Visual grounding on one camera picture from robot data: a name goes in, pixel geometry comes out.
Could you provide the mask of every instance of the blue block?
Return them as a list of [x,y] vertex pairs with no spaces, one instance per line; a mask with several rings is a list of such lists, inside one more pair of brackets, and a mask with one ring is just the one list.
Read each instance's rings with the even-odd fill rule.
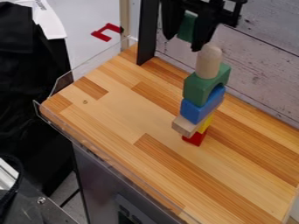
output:
[[197,107],[190,101],[183,99],[181,104],[181,116],[189,120],[191,123],[198,124],[205,119],[215,108],[220,105],[223,100],[226,88],[217,86],[210,93],[206,103],[202,107]]

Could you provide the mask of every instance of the green cube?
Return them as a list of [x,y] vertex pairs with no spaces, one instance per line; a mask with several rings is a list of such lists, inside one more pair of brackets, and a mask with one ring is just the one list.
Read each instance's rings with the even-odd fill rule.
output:
[[179,30],[177,33],[177,37],[179,39],[192,43],[195,19],[195,16],[187,12],[184,14],[184,19],[182,21],[182,24],[179,26]]
[[221,84],[225,86],[228,82],[232,68],[221,63],[219,72],[214,79],[205,80],[192,73],[184,80],[183,97],[198,107],[205,105],[212,90]]

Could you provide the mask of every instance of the wooden platform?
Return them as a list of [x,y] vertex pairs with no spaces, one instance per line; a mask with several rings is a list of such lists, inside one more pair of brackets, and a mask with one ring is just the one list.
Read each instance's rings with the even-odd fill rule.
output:
[[192,146],[171,129],[188,74],[158,58],[135,61],[128,49],[41,112],[189,223],[283,223],[299,184],[299,131],[227,94]]

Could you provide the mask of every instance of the green arch block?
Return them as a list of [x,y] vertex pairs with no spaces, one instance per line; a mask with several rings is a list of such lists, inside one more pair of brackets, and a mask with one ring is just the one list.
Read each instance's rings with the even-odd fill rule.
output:
[[221,63],[218,75],[210,80],[201,79],[192,73],[184,80],[183,97],[198,107],[204,106],[209,94],[218,84],[227,84],[231,70],[230,66]]

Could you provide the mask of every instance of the block tower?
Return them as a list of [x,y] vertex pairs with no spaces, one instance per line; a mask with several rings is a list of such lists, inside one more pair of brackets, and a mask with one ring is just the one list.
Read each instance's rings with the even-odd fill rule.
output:
[[201,145],[214,111],[223,102],[231,67],[221,61],[221,50],[205,44],[198,52],[195,72],[184,80],[184,99],[172,128],[190,144]]

